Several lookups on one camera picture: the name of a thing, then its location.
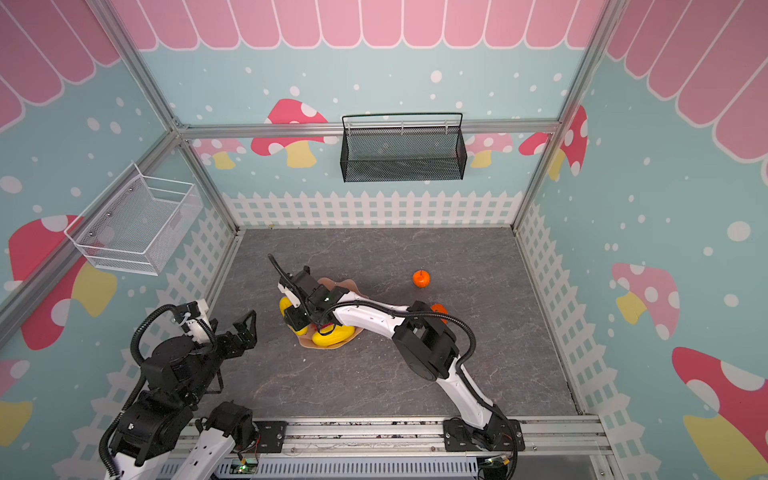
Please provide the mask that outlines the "yellow fake fruit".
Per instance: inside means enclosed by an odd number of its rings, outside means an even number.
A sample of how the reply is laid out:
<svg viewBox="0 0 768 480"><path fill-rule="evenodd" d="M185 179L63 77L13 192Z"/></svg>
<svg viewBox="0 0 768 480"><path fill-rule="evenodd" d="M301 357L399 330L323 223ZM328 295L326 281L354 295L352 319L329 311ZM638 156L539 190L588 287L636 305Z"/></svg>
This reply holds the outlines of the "yellow fake fruit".
<svg viewBox="0 0 768 480"><path fill-rule="evenodd" d="M279 309L284 323L299 337L309 331L310 320L302 307L295 307L288 297L279 301Z"/></svg>
<svg viewBox="0 0 768 480"><path fill-rule="evenodd" d="M340 345L346 344L353 339L356 335L356 328L352 326L338 326L336 329L327 336L320 336L315 331L311 337L312 344L321 349L333 349L338 348Z"/></svg>

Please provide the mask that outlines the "black mounting plate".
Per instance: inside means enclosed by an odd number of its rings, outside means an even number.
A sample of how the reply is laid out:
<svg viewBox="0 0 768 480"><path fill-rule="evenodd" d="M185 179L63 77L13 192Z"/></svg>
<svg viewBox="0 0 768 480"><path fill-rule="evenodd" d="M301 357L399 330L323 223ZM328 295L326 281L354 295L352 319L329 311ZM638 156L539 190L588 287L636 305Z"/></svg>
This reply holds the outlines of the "black mounting plate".
<svg viewBox="0 0 768 480"><path fill-rule="evenodd" d="M472 427L459 417L442 422L448 452L520 452L526 449L520 422L492 416L484 428Z"/></svg>
<svg viewBox="0 0 768 480"><path fill-rule="evenodd" d="M246 430L246 443L241 453L281 453L287 436L288 423L285 421L252 421Z"/></svg>

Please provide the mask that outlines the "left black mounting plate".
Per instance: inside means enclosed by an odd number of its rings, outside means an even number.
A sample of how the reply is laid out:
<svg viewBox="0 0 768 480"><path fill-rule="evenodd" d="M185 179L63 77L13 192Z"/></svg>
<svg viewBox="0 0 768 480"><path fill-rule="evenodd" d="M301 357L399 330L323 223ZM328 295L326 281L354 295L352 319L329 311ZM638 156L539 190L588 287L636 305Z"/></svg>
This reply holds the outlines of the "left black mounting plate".
<svg viewBox="0 0 768 480"><path fill-rule="evenodd" d="M288 423L285 421L252 421L246 430L246 443L241 453L281 453L287 436Z"/></svg>

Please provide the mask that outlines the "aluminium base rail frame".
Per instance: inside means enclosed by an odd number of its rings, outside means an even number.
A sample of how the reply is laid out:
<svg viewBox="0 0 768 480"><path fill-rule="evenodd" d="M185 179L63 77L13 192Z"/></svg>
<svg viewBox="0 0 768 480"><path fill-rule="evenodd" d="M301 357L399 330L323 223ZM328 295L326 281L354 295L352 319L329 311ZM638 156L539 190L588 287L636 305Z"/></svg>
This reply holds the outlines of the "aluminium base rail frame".
<svg viewBox="0 0 768 480"><path fill-rule="evenodd" d="M620 479L595 416L521 416L517 479ZM487 453L462 447L439 416L285 417L257 453L230 453L216 479L475 479Z"/></svg>

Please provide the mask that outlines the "small orange fake tangerine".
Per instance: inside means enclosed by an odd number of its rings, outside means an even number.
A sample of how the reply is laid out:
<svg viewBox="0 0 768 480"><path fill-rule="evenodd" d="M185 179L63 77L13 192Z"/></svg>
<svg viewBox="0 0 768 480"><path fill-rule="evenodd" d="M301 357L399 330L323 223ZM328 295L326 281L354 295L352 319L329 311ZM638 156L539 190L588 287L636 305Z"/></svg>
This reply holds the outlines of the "small orange fake tangerine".
<svg viewBox="0 0 768 480"><path fill-rule="evenodd" d="M431 275L426 270L418 270L412 275L413 284L418 288L426 288L431 283Z"/></svg>

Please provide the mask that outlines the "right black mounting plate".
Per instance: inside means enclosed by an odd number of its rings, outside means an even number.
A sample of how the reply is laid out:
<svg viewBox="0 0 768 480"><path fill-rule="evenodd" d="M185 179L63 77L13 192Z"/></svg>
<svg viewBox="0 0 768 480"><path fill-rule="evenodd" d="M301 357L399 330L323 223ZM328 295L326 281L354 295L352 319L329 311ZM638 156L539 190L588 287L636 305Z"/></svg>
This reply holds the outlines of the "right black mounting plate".
<svg viewBox="0 0 768 480"><path fill-rule="evenodd" d="M448 452L520 452L526 449L520 422L492 416L484 428L472 427L459 417L442 422Z"/></svg>

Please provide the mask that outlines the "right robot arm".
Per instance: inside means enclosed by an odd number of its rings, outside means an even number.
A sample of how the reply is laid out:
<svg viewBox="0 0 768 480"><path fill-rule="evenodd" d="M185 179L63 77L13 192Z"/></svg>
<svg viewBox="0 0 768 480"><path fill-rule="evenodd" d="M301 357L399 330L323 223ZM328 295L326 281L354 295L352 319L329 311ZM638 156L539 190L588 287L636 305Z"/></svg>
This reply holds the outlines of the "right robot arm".
<svg viewBox="0 0 768 480"><path fill-rule="evenodd" d="M446 448L453 451L508 451L525 448L519 425L482 394L464 364L477 341L463 321L424 302L395 306L370 300L354 283L324 283L308 267L297 274L279 265L280 311L286 325L309 345L332 349L362 331L390 340L406 365L424 380L437 383L458 409L444 422Z"/></svg>

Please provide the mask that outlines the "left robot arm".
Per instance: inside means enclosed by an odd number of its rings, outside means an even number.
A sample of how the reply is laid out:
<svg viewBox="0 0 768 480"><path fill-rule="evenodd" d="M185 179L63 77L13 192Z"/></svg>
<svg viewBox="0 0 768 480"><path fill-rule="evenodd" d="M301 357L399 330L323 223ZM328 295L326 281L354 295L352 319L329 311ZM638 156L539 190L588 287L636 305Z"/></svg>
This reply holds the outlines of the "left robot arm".
<svg viewBox="0 0 768 480"><path fill-rule="evenodd" d="M139 378L98 444L109 479L155 479L175 449L200 401L221 383L224 361L242 356L257 344L255 311L248 311L232 330L218 332L202 300L164 304L149 313L135 330L130 354ZM140 342L149 327L169 313L179 336L158 344L149 356Z"/></svg>

